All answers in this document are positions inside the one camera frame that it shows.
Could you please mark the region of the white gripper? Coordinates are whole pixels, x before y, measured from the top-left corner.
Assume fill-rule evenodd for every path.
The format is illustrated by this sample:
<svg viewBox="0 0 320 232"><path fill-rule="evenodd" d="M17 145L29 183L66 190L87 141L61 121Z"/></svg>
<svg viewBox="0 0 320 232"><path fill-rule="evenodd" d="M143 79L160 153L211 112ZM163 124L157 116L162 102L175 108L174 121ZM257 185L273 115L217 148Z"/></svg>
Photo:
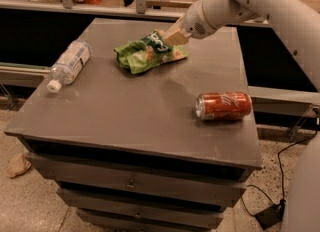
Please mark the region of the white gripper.
<svg viewBox="0 0 320 232"><path fill-rule="evenodd" d="M163 34L162 39L168 46L185 45L190 37L204 39L215 32L205 17L203 0L198 0Z"/></svg>

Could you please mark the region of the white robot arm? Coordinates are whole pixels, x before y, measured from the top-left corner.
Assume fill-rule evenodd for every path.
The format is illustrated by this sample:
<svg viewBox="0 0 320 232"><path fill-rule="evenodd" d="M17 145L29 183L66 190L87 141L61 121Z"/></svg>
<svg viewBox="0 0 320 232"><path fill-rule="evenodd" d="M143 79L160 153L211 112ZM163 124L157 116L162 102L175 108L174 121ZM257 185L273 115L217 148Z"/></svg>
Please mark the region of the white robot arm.
<svg viewBox="0 0 320 232"><path fill-rule="evenodd" d="M300 0L198 0L164 34L170 45L262 17L320 90L320 14ZM320 232L320 135L301 153L291 179L281 232Z"/></svg>

